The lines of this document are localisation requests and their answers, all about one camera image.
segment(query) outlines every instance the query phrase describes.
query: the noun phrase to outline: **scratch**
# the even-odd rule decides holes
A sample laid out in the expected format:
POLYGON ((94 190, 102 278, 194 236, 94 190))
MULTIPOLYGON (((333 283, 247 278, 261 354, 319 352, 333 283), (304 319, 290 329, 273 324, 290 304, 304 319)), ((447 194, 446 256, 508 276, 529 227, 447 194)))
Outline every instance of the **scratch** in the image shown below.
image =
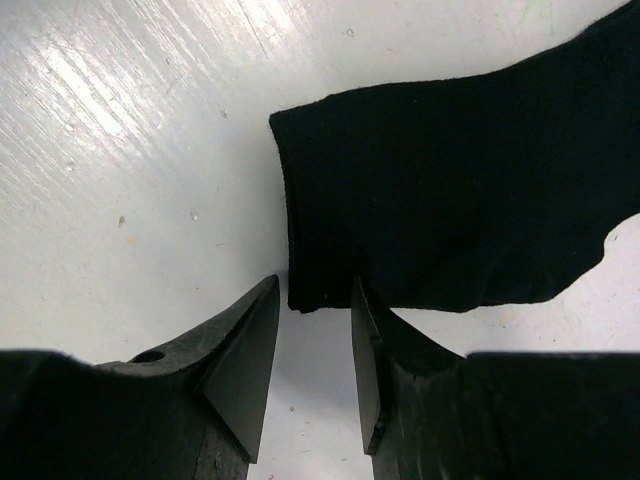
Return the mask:
POLYGON ((527 5, 524 7, 524 10, 522 11, 522 16, 520 17, 520 20, 518 21, 518 27, 522 27, 522 24, 524 23, 524 21, 527 19, 527 17, 529 16, 529 13, 531 13, 531 9, 535 6, 537 6, 540 3, 540 0, 529 0, 529 2, 527 2, 527 5))
POLYGON ((249 14, 247 14, 247 11, 245 10, 244 5, 242 4, 242 2, 240 0, 237 0, 237 1, 238 1, 238 5, 240 5, 240 10, 242 10, 242 14, 244 15, 244 18, 246 18, 247 22, 249 22, 249 27, 251 27, 251 31, 253 32, 253 36, 256 38, 256 41, 260 44, 260 48, 262 49, 262 53, 264 53, 264 58, 266 58, 268 60, 269 59, 269 55, 267 55, 267 50, 264 48, 264 45, 262 44, 262 41, 260 40, 260 37, 258 36, 258 32, 256 32, 256 28, 253 26, 253 22, 249 18, 249 14))

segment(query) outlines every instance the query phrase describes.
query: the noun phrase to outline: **white painted wood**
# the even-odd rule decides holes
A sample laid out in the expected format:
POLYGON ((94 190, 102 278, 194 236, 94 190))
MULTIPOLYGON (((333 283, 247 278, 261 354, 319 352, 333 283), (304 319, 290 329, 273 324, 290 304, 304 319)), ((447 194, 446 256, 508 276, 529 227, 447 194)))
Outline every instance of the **white painted wood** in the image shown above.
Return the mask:
MULTIPOLYGON (((486 73, 624 0, 0 2, 0 347, 127 360, 287 266, 271 112, 486 73)), ((552 302, 403 312, 458 352, 637 350, 640 217, 552 302)), ((251 479, 370 479, 349 314, 283 309, 251 479)))

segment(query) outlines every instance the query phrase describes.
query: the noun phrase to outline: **black plastic part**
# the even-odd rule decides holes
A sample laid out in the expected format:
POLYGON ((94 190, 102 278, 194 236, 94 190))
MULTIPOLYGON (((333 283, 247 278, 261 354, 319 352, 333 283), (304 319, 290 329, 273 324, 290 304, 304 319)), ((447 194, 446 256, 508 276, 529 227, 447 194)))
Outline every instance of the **black plastic part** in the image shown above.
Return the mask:
POLYGON ((360 420, 376 480, 640 478, 640 355, 463 359, 360 280, 352 302, 360 420))
POLYGON ((245 479, 258 453, 279 307, 272 276, 129 363, 0 353, 0 478, 245 479))

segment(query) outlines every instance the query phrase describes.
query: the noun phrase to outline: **black fabric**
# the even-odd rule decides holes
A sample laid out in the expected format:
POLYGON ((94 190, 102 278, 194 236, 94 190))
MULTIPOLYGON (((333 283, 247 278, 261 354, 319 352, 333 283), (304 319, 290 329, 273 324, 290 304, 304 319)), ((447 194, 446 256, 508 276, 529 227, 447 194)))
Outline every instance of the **black fabric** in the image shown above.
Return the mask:
POLYGON ((545 301, 640 211, 640 1, 574 40, 464 79, 332 95, 271 116, 289 306, 545 301))

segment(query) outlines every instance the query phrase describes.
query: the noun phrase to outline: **small hole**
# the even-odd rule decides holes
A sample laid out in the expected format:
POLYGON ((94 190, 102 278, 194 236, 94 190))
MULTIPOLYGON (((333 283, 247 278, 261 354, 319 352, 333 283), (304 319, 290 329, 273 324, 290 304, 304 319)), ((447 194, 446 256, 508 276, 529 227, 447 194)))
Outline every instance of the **small hole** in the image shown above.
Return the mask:
POLYGON ((158 350, 148 350, 131 360, 131 363, 151 363, 162 360, 166 355, 158 350))

